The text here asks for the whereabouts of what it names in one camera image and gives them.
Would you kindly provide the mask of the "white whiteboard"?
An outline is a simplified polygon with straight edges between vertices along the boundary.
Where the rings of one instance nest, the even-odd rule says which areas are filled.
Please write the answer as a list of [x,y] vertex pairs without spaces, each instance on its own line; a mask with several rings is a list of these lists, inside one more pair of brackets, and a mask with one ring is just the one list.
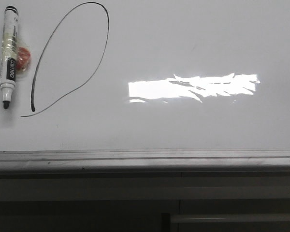
[[0,0],[31,50],[0,151],[290,148],[290,0]]

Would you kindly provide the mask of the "dark cabinet below whiteboard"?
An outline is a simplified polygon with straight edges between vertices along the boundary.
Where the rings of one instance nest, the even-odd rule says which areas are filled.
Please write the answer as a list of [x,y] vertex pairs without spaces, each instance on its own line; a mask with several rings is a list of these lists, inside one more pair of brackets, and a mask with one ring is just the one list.
[[0,175],[0,232],[290,232],[290,172]]

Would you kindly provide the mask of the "white black whiteboard marker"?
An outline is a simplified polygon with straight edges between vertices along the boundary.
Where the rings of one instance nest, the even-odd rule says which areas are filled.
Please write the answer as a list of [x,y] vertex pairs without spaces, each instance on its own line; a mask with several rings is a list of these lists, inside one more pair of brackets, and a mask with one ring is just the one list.
[[4,109],[9,108],[17,77],[18,17],[18,10],[14,6],[5,8],[0,67],[0,89]]

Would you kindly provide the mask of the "red magnet taped to marker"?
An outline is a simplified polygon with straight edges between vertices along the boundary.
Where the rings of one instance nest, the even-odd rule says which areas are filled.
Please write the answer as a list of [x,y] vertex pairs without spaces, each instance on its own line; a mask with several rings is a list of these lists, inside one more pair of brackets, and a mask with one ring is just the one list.
[[31,50],[27,43],[22,39],[17,39],[17,60],[16,71],[18,74],[24,74],[30,67]]

